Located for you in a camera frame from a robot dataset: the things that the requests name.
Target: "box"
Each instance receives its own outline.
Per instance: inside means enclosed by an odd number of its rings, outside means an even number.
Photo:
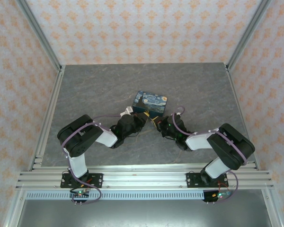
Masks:
[[[133,101],[133,112],[148,112],[150,118],[163,116],[166,103],[167,97],[165,96],[159,96],[145,91],[138,91],[136,98]]]

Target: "gray marble table surface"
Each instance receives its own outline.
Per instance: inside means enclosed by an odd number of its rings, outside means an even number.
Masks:
[[[246,135],[223,63],[169,63],[68,65],[55,107],[42,166],[66,166],[57,139],[58,131],[83,114],[91,118],[119,114],[131,106],[139,90],[168,98],[165,114],[178,105],[190,131],[214,129],[230,123]],[[110,127],[118,118],[99,121]],[[94,143],[85,153],[87,165],[205,163],[216,158],[211,149],[181,151],[174,141],[162,138],[150,121],[140,134],[110,149]]]

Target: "orange floral wallpaper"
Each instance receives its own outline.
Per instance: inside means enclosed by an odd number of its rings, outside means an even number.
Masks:
[[[227,62],[261,0],[28,0],[61,64]]]
[[[272,1],[231,76],[260,165],[272,170],[284,212],[284,0]]]
[[[0,0],[0,226],[27,170],[56,70],[15,0]]]

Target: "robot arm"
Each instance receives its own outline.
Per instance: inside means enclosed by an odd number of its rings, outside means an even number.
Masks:
[[[172,116],[158,117],[153,119],[153,122],[163,137],[173,138],[182,150],[212,148],[216,152],[218,158],[201,171],[202,181],[206,185],[215,181],[223,173],[231,169],[237,170],[241,165],[245,165],[246,159],[255,151],[254,145],[227,123],[205,133],[190,133],[185,128],[179,114],[175,115],[175,123],[180,130],[174,126]]]
[[[109,148],[117,148],[123,144],[124,139],[141,131],[145,125],[148,115],[146,113],[135,113],[132,115],[132,108],[127,107],[126,111],[121,113],[121,119],[117,125],[106,129],[100,125],[90,125],[76,133],[64,145],[64,151],[68,154],[70,168],[74,175],[82,181],[85,181],[88,175],[88,169],[85,164],[85,151],[94,143],[104,144]],[[88,115],[83,115],[58,132],[60,144],[69,138],[76,130],[83,125],[92,123],[93,120]]]

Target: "small box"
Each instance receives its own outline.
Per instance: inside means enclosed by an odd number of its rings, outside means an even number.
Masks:
[[[133,112],[148,112],[151,118],[163,116],[167,97],[155,95],[145,91],[138,91],[133,101]]]

